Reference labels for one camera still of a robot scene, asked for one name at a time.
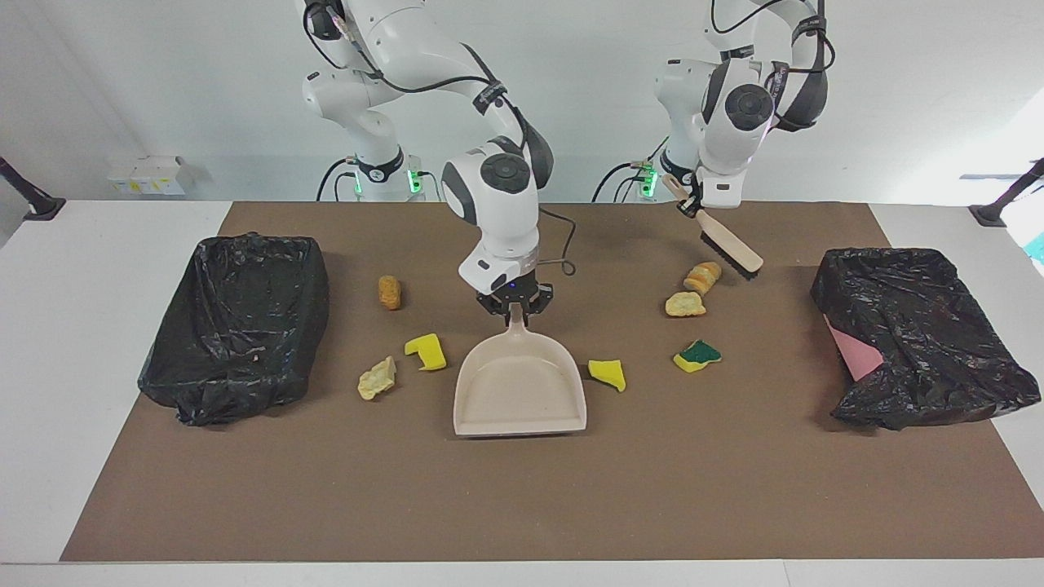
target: green and yellow sponge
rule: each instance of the green and yellow sponge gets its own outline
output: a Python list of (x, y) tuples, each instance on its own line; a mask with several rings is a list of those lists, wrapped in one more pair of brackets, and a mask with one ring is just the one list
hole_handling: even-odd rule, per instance
[(674, 355), (674, 365), (686, 373), (702, 371), (712, 362), (721, 362), (721, 353), (703, 341), (696, 341)]

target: teal object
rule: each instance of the teal object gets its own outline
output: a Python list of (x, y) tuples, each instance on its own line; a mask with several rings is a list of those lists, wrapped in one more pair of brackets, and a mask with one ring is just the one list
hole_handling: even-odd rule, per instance
[(1025, 248), (1026, 255), (1044, 263), (1044, 234), (1041, 234)]

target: green light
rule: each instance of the green light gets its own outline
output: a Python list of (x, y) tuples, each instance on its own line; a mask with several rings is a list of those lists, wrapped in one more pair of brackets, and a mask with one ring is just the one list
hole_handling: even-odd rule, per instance
[(660, 177), (660, 173), (656, 169), (645, 169), (645, 178), (642, 183), (642, 197), (646, 199), (652, 199), (652, 194), (656, 192), (656, 181)]
[(406, 171), (409, 175), (409, 190), (413, 193), (421, 192), (421, 179), (417, 175), (417, 171)]

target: white table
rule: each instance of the white table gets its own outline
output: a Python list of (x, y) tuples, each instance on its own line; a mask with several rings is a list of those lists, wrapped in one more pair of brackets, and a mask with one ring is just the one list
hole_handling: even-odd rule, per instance
[[(228, 203), (70, 202), (0, 249), (0, 585), (1037, 585), (1044, 560), (56, 564), (127, 414), (192, 246)], [(896, 246), (945, 253), (1044, 378), (1044, 279), (962, 208), (874, 206)], [(1044, 407), (995, 421), (1044, 503)]]

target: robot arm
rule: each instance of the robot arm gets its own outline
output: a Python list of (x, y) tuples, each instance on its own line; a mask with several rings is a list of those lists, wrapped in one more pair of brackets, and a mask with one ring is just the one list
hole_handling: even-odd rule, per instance
[[(784, 19), (792, 29), (793, 65), (754, 61), (751, 4)], [(826, 21), (809, 0), (711, 2), (705, 28), (721, 63), (671, 60), (657, 79), (657, 97), (671, 120), (661, 157), (664, 170), (692, 194), (680, 206), (694, 216), (702, 207), (735, 208), (742, 201), (751, 160), (772, 128), (797, 131), (815, 123), (826, 103)]]
[[(338, 68), (355, 75), (353, 88), (331, 99), (342, 104), (342, 112), (324, 107), (323, 115), (352, 131), (371, 152), (379, 151), (376, 159), (392, 154), (394, 131), (367, 109), (404, 93), (441, 89), (461, 94), (493, 128), (493, 139), (451, 159), (443, 170), (447, 204), (481, 230), (478, 245), (458, 273), (491, 312), (506, 315), (509, 303), (522, 304), (525, 313), (542, 311), (550, 288), (535, 277), (537, 190), (547, 184), (553, 167), (547, 142), (512, 104), (506, 88), (479, 55), (438, 29), (422, 0), (324, 0), (309, 4), (306, 15), (314, 4), (323, 4), (325, 17), (315, 13), (323, 22), (312, 26), (313, 34), (332, 26), (337, 33), (324, 42), (337, 45), (345, 64)], [(395, 148), (401, 152), (397, 142)], [(360, 152), (360, 159), (366, 158)]]

